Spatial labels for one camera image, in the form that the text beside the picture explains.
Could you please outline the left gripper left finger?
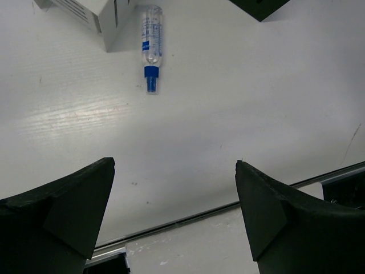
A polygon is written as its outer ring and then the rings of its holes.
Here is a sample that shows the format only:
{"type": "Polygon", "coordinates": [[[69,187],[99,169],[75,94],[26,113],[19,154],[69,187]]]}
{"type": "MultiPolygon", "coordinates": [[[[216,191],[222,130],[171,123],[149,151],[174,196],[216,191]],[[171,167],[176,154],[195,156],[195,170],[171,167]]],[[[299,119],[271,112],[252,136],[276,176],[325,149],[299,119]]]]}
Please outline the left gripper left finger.
{"type": "Polygon", "coordinates": [[[1,273],[82,273],[92,258],[115,176],[102,158],[1,199],[1,273]]]}

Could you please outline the black two-slot organizer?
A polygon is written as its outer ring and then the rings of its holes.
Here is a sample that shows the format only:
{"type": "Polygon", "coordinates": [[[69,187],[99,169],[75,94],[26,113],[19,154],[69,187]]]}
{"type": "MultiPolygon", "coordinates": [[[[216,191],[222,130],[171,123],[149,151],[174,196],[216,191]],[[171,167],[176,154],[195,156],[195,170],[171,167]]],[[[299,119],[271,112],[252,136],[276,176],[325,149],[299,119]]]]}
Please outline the black two-slot organizer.
{"type": "Polygon", "coordinates": [[[287,4],[289,0],[230,0],[230,2],[257,21],[262,22],[287,4]]]}

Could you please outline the white two-slot organizer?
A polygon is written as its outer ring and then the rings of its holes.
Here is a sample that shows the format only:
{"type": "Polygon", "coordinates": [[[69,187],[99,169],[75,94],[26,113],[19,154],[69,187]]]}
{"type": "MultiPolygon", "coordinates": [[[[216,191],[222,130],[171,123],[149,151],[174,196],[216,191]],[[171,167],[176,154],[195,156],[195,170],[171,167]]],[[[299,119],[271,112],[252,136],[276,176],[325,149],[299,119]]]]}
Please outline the white two-slot organizer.
{"type": "Polygon", "coordinates": [[[137,5],[134,0],[54,0],[35,3],[40,9],[53,4],[97,33],[106,52],[113,46],[137,5]]]}

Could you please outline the clear blue-capped glue tube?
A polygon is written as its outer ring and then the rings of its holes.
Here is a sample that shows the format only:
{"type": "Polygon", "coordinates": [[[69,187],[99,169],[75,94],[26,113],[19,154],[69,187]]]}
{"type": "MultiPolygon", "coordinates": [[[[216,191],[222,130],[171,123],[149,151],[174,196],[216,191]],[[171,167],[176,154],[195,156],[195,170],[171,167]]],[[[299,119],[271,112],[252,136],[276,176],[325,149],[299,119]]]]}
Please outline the clear blue-capped glue tube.
{"type": "Polygon", "coordinates": [[[157,94],[163,58],[163,11],[157,5],[146,5],[141,15],[141,57],[146,89],[157,94]]]}

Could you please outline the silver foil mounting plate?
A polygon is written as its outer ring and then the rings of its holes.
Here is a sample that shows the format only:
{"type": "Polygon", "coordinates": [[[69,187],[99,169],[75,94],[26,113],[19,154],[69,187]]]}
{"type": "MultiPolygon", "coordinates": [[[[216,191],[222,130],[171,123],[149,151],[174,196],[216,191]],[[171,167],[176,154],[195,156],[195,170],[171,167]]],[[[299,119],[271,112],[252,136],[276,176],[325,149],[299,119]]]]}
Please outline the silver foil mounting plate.
{"type": "Polygon", "coordinates": [[[94,260],[123,255],[129,273],[257,273],[232,164],[214,184],[124,180],[116,173],[94,260]]]}

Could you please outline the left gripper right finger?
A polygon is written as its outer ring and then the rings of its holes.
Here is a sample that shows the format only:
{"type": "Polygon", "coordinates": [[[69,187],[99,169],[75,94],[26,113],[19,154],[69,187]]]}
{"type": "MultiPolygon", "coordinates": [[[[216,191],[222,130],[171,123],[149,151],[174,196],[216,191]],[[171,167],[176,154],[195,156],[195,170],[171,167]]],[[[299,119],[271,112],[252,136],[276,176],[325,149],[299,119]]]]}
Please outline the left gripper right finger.
{"type": "Polygon", "coordinates": [[[317,177],[323,198],[243,161],[235,180],[260,273],[364,272],[364,167],[317,177]]]}

